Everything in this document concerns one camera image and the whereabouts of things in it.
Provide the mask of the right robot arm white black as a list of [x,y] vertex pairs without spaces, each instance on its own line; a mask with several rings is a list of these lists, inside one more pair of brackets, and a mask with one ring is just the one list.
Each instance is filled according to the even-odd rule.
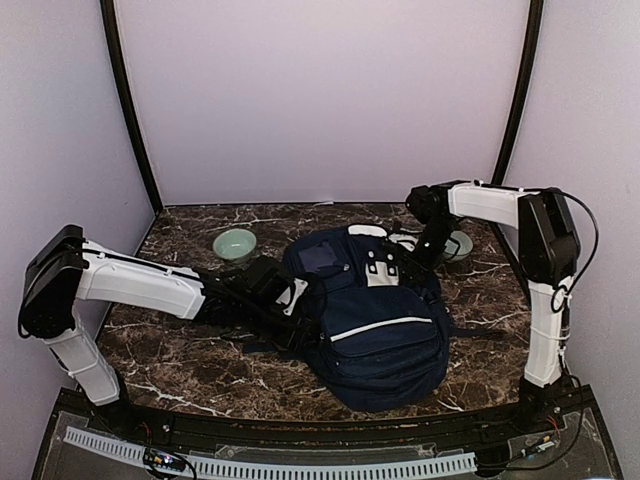
[[565,360],[570,299],[585,268],[570,209],[572,195],[558,188],[516,188],[456,180],[411,189],[405,200],[421,233],[393,229],[386,244],[408,278],[419,280],[444,259],[446,241],[464,218],[506,225],[518,235],[518,266],[528,285],[529,353],[510,424],[521,434],[545,422],[571,384]]

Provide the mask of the navy blue student backpack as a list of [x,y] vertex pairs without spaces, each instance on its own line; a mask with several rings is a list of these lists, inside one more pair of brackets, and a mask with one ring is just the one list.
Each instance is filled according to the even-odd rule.
[[491,335],[454,325],[438,277],[414,262],[415,237],[378,225],[316,231],[283,263],[308,283],[296,305],[312,330],[294,346],[245,346],[302,359],[348,408],[381,412],[424,399],[445,379],[453,337]]

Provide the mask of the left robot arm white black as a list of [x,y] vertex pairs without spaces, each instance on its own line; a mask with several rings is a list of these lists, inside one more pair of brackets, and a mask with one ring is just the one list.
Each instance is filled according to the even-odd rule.
[[84,328],[77,301],[203,322],[212,318],[216,302],[227,302],[271,329],[284,348],[295,349],[309,330],[299,305],[310,290],[309,279],[292,275],[269,256],[228,271],[168,266],[107,249],[69,224],[26,268],[18,333],[42,340],[88,400],[103,407],[103,421],[120,436],[131,436],[141,427],[140,412],[125,401],[124,382]]

